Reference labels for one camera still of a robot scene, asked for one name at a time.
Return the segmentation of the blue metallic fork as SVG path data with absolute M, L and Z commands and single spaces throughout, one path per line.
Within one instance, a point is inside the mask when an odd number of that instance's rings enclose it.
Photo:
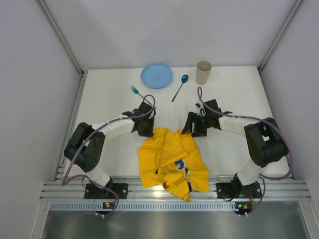
M 136 94 L 139 95 L 141 98 L 145 99 L 147 103 L 150 105 L 152 104 L 150 101 L 148 101 L 134 86 L 130 86 L 131 90 Z

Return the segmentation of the yellow Pikachu placemat cloth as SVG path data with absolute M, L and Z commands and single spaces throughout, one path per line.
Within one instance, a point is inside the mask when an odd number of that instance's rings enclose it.
M 186 181 L 189 191 L 204 192 L 209 189 L 209 171 L 202 160 L 199 148 L 191 134 L 175 133 L 167 128 L 154 129 L 138 149 L 140 178 L 145 188 L 165 181 L 177 183 Z M 190 202 L 188 192 L 179 192 L 180 199 Z

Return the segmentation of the blue metallic spoon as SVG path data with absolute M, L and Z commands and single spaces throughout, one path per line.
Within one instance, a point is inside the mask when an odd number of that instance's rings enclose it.
M 189 76 L 187 74 L 183 75 L 182 78 L 181 78 L 181 85 L 179 87 L 179 89 L 177 90 L 176 94 L 174 95 L 174 97 L 172 98 L 171 102 L 174 102 L 180 89 L 182 88 L 182 86 L 188 81 L 189 79 Z

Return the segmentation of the light blue plate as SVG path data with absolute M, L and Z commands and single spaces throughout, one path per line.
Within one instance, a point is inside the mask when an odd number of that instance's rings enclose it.
M 151 89 L 161 89 L 172 82 L 173 72 L 171 68 L 162 63 L 153 63 L 145 67 L 141 72 L 142 82 Z

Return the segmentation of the beige paper cup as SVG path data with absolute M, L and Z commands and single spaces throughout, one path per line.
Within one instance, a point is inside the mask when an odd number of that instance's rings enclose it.
M 204 85 L 211 72 L 212 65 L 208 61 L 200 61 L 196 65 L 196 82 Z

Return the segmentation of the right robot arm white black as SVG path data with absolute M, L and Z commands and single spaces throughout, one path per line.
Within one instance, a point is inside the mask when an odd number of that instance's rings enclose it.
M 242 189 L 255 184 L 259 177 L 281 180 L 291 175 L 291 169 L 281 177 L 269 177 L 262 174 L 269 164 L 280 161 L 290 152 L 273 118 L 259 119 L 223 112 L 216 100 L 197 104 L 197 107 L 199 113 L 188 113 L 182 134 L 191 134 L 192 137 L 207 136 L 207 130 L 214 128 L 246 138 L 250 158 L 231 180 L 232 192 L 239 194 Z

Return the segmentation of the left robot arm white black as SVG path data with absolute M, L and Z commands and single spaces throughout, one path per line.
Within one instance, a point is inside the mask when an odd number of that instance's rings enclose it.
M 101 166 L 104 143 L 125 133 L 137 132 L 142 137 L 153 137 L 156 107 L 141 102 L 133 111 L 126 111 L 117 118 L 98 124 L 82 122 L 77 125 L 65 149 L 64 157 L 70 162 L 62 184 L 66 185 L 79 175 L 69 177 L 74 165 L 80 168 L 88 181 L 99 188 L 106 188 L 112 178 Z

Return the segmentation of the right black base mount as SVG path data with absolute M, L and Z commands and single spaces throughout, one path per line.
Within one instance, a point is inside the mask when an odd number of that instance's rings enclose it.
M 260 199 L 262 196 L 262 190 L 258 182 L 248 186 L 235 186 L 230 182 L 217 183 L 215 185 L 217 198 L 225 201 L 233 199 Z

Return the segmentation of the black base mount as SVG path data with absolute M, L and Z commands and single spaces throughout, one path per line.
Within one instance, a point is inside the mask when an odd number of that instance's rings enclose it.
M 128 195 L 128 187 L 127 183 L 113 183 L 111 190 L 116 193 L 119 199 L 127 199 Z M 85 187 L 85 199 L 115 199 L 116 196 L 105 189 L 99 188 L 96 185 L 89 183 Z
M 260 199 L 262 196 L 262 190 L 258 182 L 248 186 L 235 186 L 230 182 L 217 183 L 215 185 L 217 198 L 225 201 L 233 199 Z

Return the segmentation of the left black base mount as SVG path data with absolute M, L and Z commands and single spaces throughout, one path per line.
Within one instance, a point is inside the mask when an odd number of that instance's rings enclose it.
M 127 199 L 128 195 L 128 187 L 127 183 L 113 183 L 111 190 L 116 193 L 119 199 Z M 115 199 L 116 196 L 105 189 L 99 188 L 96 185 L 89 183 L 85 187 L 85 199 Z

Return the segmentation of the aluminium rail frame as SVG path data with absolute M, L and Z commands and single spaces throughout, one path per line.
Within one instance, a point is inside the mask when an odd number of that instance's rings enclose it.
M 188 192 L 193 187 L 186 187 L 186 181 L 178 179 L 177 183 L 163 182 L 159 185 L 145 188 L 139 177 L 113 177 L 115 183 L 128 184 L 128 199 L 133 200 L 177 200 L 179 192 Z M 216 183 L 230 182 L 228 177 L 211 177 L 206 184 L 209 189 L 204 192 L 197 192 L 195 190 L 189 191 L 188 195 L 192 200 L 206 200 L 217 199 Z M 40 193 L 40 199 L 83 199 L 84 198 L 84 184 L 87 180 L 74 179 L 67 185 L 63 186 L 62 181 L 56 180 L 54 182 L 44 183 L 43 189 Z M 308 200 L 311 198 L 307 185 L 304 181 L 293 179 L 284 179 L 280 181 L 266 180 L 266 193 L 264 199 L 266 200 Z

